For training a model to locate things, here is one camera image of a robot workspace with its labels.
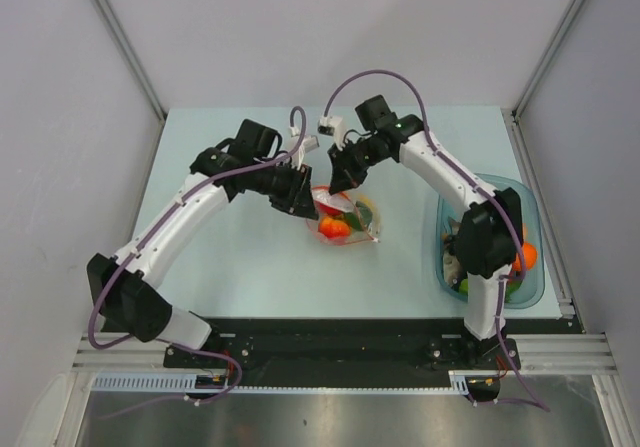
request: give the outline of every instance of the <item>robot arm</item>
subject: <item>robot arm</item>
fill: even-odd
[[[257,159],[269,155],[278,135],[273,129],[245,120],[235,139],[198,155],[182,188],[150,227],[111,258],[96,254],[91,259],[87,273],[94,302],[116,271],[121,271],[105,298],[102,315],[143,342],[161,338],[192,349],[204,344],[211,332],[209,324],[171,306],[156,292],[202,223],[247,190],[268,196],[273,208],[289,215],[318,216],[311,196],[311,168],[303,165],[300,157],[291,164],[277,164],[213,183],[209,180],[222,172],[261,163]],[[318,145],[317,139],[305,138],[302,145],[312,150]]]
[[[415,115],[398,119],[382,96],[369,99],[356,107],[368,137],[353,143],[344,140],[341,119],[322,118],[319,133],[336,134],[329,149],[332,177],[329,192],[335,194],[361,185],[367,169],[393,158],[422,177],[453,207],[462,219],[456,236],[456,256],[469,274],[469,304],[466,328],[479,340],[495,335],[495,313],[499,296],[499,278],[509,274],[516,248],[500,215],[484,197],[447,164],[428,145],[422,120]],[[522,241],[520,198],[513,189],[498,191],[474,176],[434,139],[438,150],[455,165],[474,178],[509,215]]]

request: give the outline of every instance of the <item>white table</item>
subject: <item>white table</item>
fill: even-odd
[[[416,109],[395,110],[405,115]],[[353,109],[333,113],[359,127]],[[136,232],[175,195],[199,152],[235,136],[245,118],[288,135],[288,114],[286,108],[172,109]],[[307,114],[315,133],[320,109],[307,109]],[[471,170],[520,179],[497,107],[432,107],[428,116],[438,139]],[[314,169],[314,185],[330,178],[330,139],[320,141],[321,148],[306,158]],[[246,193],[196,234],[159,291],[171,303],[207,317],[462,317],[465,303],[447,294],[435,275],[438,194],[393,160],[369,170],[363,192],[382,216],[379,244],[324,245],[303,219],[272,209],[266,197]],[[422,263],[428,278],[423,278]],[[507,317],[560,317],[548,273],[545,277],[540,302],[507,310]]]

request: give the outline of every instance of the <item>orange fruit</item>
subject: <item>orange fruit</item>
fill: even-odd
[[[536,261],[538,260],[538,251],[536,250],[536,248],[529,242],[525,242],[524,244],[522,244],[522,253],[524,254],[524,261],[527,266],[527,270],[533,269],[533,266],[536,265]],[[516,272],[522,271],[520,257],[517,254],[516,261],[513,263],[513,269]]]

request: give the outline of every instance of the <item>blue plastic container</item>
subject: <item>blue plastic container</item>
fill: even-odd
[[[533,244],[538,251],[538,260],[533,269],[527,272],[527,276],[524,282],[518,290],[507,296],[506,306],[510,309],[526,309],[538,303],[544,294],[544,255],[542,252],[542,231],[540,228],[540,216],[538,214],[538,205],[533,193],[520,182],[507,179],[505,177],[499,177],[496,175],[478,174],[485,182],[489,182],[494,185],[498,190],[511,187],[520,196],[520,203],[522,206],[522,221],[527,226],[527,238],[526,242]],[[444,280],[444,273],[442,269],[442,255],[444,253],[444,245],[442,242],[442,234],[451,233],[448,219],[453,217],[455,220],[460,220],[455,217],[453,208],[442,197],[438,200],[438,217],[436,219],[436,275],[440,286],[449,292],[454,297],[467,301],[467,296],[453,290]],[[433,239],[424,239],[425,246],[429,245]]]

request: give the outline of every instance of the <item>reflective metal surface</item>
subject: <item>reflective metal surface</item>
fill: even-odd
[[[146,446],[609,446],[590,377],[538,377],[552,409],[482,406],[462,397],[237,394],[195,408],[158,403],[110,420],[97,417],[152,398],[93,393],[79,447]],[[506,379],[502,397],[519,396]]]

